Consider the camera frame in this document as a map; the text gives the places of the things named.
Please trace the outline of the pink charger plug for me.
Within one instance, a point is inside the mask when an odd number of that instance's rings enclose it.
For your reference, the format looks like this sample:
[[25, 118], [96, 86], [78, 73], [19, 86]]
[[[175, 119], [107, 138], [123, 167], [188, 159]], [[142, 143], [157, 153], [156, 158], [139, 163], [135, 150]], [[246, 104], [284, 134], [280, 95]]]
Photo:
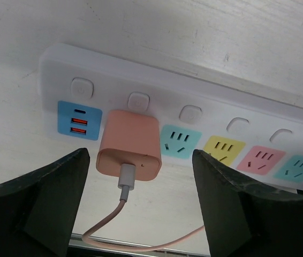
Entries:
[[135, 166], [135, 179], [151, 181], [162, 166], [159, 121], [125, 110], [111, 110], [96, 160], [98, 172], [119, 177], [123, 164]]

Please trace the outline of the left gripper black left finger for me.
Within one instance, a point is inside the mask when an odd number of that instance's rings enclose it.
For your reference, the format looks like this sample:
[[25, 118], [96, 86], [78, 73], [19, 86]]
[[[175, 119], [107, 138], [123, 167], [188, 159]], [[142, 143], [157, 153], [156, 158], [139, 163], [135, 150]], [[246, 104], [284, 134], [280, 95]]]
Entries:
[[0, 184], [0, 256], [66, 256], [89, 164], [79, 148]]

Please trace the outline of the white colourful power strip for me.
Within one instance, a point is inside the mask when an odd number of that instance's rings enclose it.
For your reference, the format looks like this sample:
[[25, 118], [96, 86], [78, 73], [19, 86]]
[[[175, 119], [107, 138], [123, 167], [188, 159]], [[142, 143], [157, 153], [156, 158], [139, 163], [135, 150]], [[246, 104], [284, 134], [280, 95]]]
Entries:
[[165, 165], [203, 149], [225, 165], [303, 190], [303, 109], [67, 44], [39, 60], [46, 132], [98, 150], [112, 110], [155, 117]]

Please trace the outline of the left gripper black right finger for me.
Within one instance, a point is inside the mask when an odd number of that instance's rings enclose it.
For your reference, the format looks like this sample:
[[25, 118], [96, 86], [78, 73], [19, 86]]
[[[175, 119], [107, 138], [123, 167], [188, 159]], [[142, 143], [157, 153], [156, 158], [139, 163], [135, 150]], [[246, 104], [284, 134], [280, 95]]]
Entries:
[[264, 184], [198, 149], [192, 166], [211, 256], [303, 256], [303, 193]]

